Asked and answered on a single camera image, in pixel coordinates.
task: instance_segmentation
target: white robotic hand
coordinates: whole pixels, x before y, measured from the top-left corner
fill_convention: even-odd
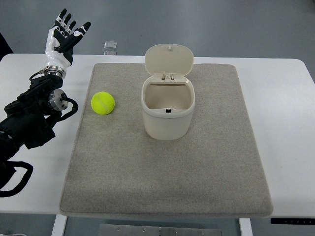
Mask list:
[[[75,25],[73,21],[67,26],[71,14],[65,19],[67,10],[64,9],[55,20],[54,26],[49,30],[46,43],[47,61],[43,70],[44,74],[55,74],[61,78],[65,78],[66,69],[72,64],[73,47],[83,38],[91,26],[90,22],[86,22],[81,28],[72,29]]]

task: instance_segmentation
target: floor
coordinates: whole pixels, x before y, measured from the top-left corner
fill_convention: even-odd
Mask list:
[[[13,52],[43,54],[48,29],[63,8],[77,27],[92,24],[75,54],[103,55],[105,41],[117,41],[117,55],[136,56],[156,44],[175,43],[190,48],[195,57],[300,59],[315,79],[313,0],[0,0],[0,32]],[[54,219],[0,214],[0,234],[50,235]],[[211,220],[199,224],[222,224],[240,235],[233,220],[226,222],[231,225]],[[69,218],[65,235],[97,235],[100,223]],[[315,232],[312,226],[270,225],[269,219],[252,219],[252,229],[254,236]]]

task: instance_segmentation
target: black cable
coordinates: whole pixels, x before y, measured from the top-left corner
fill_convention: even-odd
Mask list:
[[[64,101],[67,101],[67,102],[70,102],[72,103],[72,109],[70,112],[64,114],[60,119],[59,121],[63,121],[65,119],[68,119],[70,116],[74,115],[78,109],[79,109],[79,106],[78,106],[78,103],[76,101],[74,101],[73,99],[71,98],[68,98],[67,95],[65,93],[62,93],[62,97],[60,100],[64,100]]]
[[[33,166],[23,161],[4,161],[3,163],[5,164],[6,168],[10,170],[15,171],[14,167],[21,167],[21,168],[25,168],[27,171],[22,177],[20,183],[16,185],[15,188],[8,191],[0,190],[0,198],[11,197],[21,192],[22,189],[26,186],[26,184],[30,180],[32,172],[33,172]]]

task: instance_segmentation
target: metal plate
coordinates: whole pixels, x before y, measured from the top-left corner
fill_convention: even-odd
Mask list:
[[[104,45],[104,49],[116,49],[117,47],[117,42],[113,41],[106,41]]]
[[[221,230],[101,224],[98,236],[221,236]]]
[[[116,55],[116,51],[105,51],[104,55],[113,55],[113,56],[115,56]]]

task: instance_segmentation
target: white table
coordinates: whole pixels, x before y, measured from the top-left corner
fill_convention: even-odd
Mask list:
[[[0,212],[59,213],[59,200],[82,108],[96,63],[144,63],[144,57],[75,55],[62,89],[79,111],[57,123],[42,147],[22,147],[12,161],[33,165],[25,189],[0,199]],[[296,59],[195,58],[236,67],[274,205],[272,217],[315,217],[315,84]],[[0,63],[0,108],[25,92],[45,55],[12,54]],[[0,120],[6,113],[0,111]],[[21,178],[16,174],[9,189]]]

